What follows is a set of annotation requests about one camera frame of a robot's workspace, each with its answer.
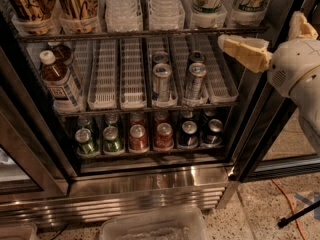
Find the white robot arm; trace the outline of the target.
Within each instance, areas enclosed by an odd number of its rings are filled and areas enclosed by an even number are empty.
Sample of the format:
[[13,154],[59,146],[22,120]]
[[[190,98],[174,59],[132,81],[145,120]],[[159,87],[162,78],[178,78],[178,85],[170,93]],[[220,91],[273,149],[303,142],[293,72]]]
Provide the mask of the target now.
[[265,72],[277,92],[299,110],[299,123],[309,143],[320,153],[320,40],[305,15],[296,11],[288,40],[269,52],[263,39],[222,34],[219,48],[254,73]]

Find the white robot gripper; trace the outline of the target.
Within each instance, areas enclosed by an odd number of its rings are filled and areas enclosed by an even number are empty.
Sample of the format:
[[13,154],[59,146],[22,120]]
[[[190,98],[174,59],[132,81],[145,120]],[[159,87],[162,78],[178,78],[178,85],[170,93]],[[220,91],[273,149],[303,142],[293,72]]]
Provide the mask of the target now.
[[320,65],[318,32],[305,15],[295,11],[289,22],[288,39],[273,53],[263,39],[222,34],[219,48],[254,73],[267,73],[268,82],[283,97],[288,97],[293,86]]

